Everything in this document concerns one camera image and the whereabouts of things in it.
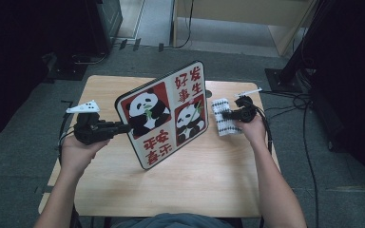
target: floor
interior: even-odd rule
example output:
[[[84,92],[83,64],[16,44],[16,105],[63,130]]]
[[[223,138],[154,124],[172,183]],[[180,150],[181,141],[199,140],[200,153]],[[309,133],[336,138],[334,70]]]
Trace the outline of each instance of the floor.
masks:
[[[124,30],[128,28],[122,25],[118,43],[127,39],[128,43],[133,45],[137,39],[140,39],[142,46],[158,47],[160,43],[172,46],[173,0],[121,0],[121,6],[126,9],[123,11],[123,17],[127,21],[127,23],[123,22],[124,25],[126,24],[125,27],[128,27],[131,21],[129,18],[139,18],[139,20],[136,25],[130,25],[135,29],[134,35],[130,37],[124,36]],[[191,35],[187,41],[189,18],[179,18],[177,24],[176,46],[186,42],[182,49],[280,57],[266,25],[192,19]],[[289,47],[282,57],[290,58],[301,41],[303,31],[304,28],[298,33],[293,46]]]

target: person's right hand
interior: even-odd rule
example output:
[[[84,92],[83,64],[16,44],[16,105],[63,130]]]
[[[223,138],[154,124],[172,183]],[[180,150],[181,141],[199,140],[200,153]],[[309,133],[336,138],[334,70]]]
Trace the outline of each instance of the person's right hand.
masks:
[[[265,143],[265,126],[263,125],[262,117],[257,115],[250,123],[235,121],[236,127],[242,130],[245,138],[250,143],[263,142]]]

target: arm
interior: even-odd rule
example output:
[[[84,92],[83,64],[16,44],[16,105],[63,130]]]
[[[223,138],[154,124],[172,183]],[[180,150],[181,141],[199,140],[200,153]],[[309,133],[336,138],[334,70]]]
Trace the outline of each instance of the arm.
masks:
[[[236,122],[254,150],[259,178],[260,211],[268,227],[306,227],[305,218],[286,180],[280,174],[265,143],[260,116],[251,123]]]
[[[78,181],[97,151],[107,144],[108,141],[84,145],[74,136],[65,138],[61,171],[34,227],[69,227]]]

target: gray carpet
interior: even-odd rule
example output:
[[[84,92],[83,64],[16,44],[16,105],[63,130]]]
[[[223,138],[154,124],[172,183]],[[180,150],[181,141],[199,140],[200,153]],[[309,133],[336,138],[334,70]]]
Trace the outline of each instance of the gray carpet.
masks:
[[[283,68],[287,62],[240,54],[116,47],[100,64],[88,67],[82,82],[38,85],[0,134],[0,227],[30,227],[37,220],[67,107],[60,101],[77,103],[88,76],[159,77],[194,60],[203,61],[207,80],[252,82],[265,90],[269,85],[263,70]],[[261,98],[264,108],[292,104],[289,98],[267,94],[261,94]],[[277,113],[279,110],[271,110],[267,116]],[[308,226],[316,227],[314,185],[302,139],[303,114],[302,110],[294,110],[273,118],[270,125],[281,172],[297,194]],[[324,131],[312,109],[307,112],[306,139],[317,179],[319,227],[365,227],[365,168],[347,153],[328,150]],[[259,221],[245,218],[243,222],[245,227],[258,227]],[[89,218],[82,218],[82,223],[88,227]],[[97,218],[95,227],[102,225],[103,218]]]

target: hand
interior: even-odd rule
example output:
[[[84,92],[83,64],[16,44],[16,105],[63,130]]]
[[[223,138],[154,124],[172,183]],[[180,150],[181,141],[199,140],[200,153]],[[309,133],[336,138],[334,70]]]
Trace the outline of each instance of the hand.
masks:
[[[235,125],[242,130],[245,138],[247,138],[251,144],[257,142],[265,143],[266,131],[261,116],[255,116],[250,123],[235,121]]]
[[[75,136],[66,137],[62,145],[61,172],[80,179],[96,153],[108,143],[109,140],[85,145]]]

